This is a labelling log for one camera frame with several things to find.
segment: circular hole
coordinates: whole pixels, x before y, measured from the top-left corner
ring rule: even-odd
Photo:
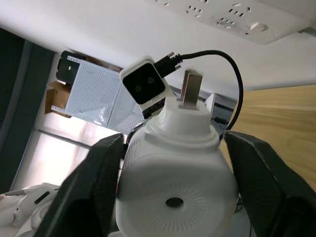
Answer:
[[[155,79],[154,78],[148,78],[147,79],[147,83],[148,84],[154,84],[155,83]]]
[[[178,197],[172,197],[166,201],[166,205],[172,208],[179,208],[183,205],[183,200]]]
[[[136,92],[141,92],[142,91],[142,87],[140,85],[135,86],[135,91]]]

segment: black camera lens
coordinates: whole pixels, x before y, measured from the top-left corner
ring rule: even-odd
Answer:
[[[142,87],[140,85],[135,86],[135,91],[136,92],[141,92],[142,91]]]
[[[165,91],[164,83],[154,68],[147,63],[127,75],[123,84],[138,104],[145,104]]]
[[[154,84],[155,83],[155,79],[154,78],[148,78],[147,79],[147,83],[148,84]]]

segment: electrical outlet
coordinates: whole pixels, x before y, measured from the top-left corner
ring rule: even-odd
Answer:
[[[316,21],[316,0],[146,0],[167,10],[267,44]]]

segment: cardboard box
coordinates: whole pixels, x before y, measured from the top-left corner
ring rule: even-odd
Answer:
[[[45,114],[56,113],[66,118],[71,116],[52,110],[51,107],[55,106],[60,109],[65,109],[71,91],[70,85],[64,85],[58,81],[54,81],[48,85],[52,89],[47,90],[45,99]]]

